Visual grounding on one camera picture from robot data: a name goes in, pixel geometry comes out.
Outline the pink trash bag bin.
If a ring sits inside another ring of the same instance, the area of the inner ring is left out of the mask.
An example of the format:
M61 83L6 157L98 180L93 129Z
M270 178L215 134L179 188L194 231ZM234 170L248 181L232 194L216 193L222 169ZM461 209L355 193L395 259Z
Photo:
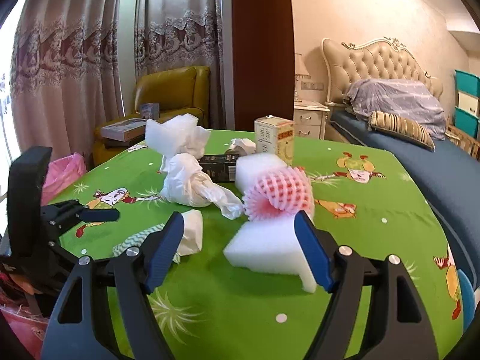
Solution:
M84 157L79 153L50 162L42 187L41 205L47 205L84 174L86 174L86 164Z

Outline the crumpled white tissue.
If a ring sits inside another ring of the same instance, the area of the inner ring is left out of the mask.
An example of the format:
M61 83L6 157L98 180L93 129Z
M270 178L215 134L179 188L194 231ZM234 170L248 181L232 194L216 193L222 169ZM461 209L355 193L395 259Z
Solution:
M233 138L227 150L226 155L253 155L256 153L256 143L249 138Z

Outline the crumpled white foam sheet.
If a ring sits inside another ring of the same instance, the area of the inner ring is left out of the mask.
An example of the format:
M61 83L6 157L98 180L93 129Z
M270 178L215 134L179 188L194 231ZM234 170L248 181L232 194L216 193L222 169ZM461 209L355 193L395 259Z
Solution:
M145 144L165 157L188 153L202 158L211 132L198 125L191 114L177 115L164 123L149 119L145 126Z

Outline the blue bed mattress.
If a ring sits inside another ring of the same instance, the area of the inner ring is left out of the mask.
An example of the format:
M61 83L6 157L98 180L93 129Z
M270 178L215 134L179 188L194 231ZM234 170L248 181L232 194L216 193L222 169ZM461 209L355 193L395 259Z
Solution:
M370 130L365 121L335 111L333 128L349 142L390 151L403 165L437 216L457 267L479 287L479 162L448 140L435 150Z

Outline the teal storage bins stack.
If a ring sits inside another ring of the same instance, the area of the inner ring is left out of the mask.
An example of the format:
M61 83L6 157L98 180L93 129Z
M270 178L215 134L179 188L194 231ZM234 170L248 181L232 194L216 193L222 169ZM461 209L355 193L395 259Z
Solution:
M479 77L456 69L455 83L455 126L476 139L479 132Z

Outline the pink foam fruit net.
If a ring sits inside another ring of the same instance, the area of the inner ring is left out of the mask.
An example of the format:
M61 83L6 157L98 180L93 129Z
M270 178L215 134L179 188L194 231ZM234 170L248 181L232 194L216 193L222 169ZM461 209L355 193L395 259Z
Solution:
M304 211L315 212L312 184L301 167L283 167L261 174L243 196L250 221L275 219Z

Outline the right lace curtain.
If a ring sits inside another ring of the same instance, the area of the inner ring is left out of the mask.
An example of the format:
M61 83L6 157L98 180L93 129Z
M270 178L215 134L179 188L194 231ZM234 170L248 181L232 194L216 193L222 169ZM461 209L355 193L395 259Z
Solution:
M220 0L137 0L134 66L137 78L174 68L210 69L207 122L225 125Z

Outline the large white foam block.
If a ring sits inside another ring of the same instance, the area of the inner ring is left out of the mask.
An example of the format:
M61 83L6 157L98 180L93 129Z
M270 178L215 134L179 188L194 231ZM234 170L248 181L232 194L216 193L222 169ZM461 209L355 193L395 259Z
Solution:
M232 266L253 272L297 275L302 289L315 293L317 282L295 235L294 219L288 215L245 222L224 248L224 256Z

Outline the green cartoon tablecloth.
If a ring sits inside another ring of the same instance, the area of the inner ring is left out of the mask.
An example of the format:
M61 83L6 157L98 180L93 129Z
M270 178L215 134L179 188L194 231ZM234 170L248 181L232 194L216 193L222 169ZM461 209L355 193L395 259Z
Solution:
M164 202L160 155L122 152L61 194L120 211L115 223L79 225L62 246L107 258L135 233L164 224L183 205ZM421 295L439 356L463 332L464 309L448 242L412 174L390 152L306 138L295 140L294 164L312 180L315 225L358 254L397 255ZM301 359L329 303L316 285L292 222L227 219L202 208L202 250L172 265L149 301L176 359Z

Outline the yellow white carton box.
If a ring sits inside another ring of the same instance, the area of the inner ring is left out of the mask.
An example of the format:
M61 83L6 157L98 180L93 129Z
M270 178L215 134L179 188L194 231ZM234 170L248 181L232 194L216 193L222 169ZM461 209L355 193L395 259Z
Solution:
M294 121L277 116L264 116L254 122L256 152L277 155L286 164L294 159Z

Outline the white plastic bag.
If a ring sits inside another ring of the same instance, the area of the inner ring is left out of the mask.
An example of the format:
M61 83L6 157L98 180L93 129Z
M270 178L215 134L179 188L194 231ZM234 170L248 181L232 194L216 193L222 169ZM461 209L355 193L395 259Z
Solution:
M214 204L231 220L243 214L242 201L231 190L214 183L192 154L164 156L160 171L166 174L160 196L168 202L191 207Z

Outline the beige tufted headboard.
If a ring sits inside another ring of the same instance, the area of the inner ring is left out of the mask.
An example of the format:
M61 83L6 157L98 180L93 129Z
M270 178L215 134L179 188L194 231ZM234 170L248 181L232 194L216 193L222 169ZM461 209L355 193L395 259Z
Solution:
M436 98L443 93L441 80L423 70L396 38L382 37L358 46L325 38L320 50L328 76L325 105L329 107L342 107L349 87L363 79L418 80Z

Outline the green wavy cloth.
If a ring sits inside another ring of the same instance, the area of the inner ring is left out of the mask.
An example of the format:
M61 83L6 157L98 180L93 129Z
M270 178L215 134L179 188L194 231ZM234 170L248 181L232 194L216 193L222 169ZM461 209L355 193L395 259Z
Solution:
M126 251L130 247L140 247L145 239L151 234L156 232L161 232L164 229L164 224L159 223L154 225L150 228L144 229L140 232L137 232L129 237L127 237L123 242L120 244L115 245L112 248L112 253L114 257L117 257L122 254L122 252Z

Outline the small white foam block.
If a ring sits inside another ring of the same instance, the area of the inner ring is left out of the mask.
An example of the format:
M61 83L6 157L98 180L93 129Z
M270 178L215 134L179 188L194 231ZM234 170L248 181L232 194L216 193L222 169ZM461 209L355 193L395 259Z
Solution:
M259 153L241 156L236 161L235 186L241 194L265 172L287 167L282 159L275 154Z

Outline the brown wooden door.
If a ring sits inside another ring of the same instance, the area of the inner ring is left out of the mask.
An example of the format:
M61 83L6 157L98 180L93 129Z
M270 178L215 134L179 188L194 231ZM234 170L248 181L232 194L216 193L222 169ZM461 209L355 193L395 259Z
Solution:
M292 119L295 41L291 0L232 0L236 130L273 115Z

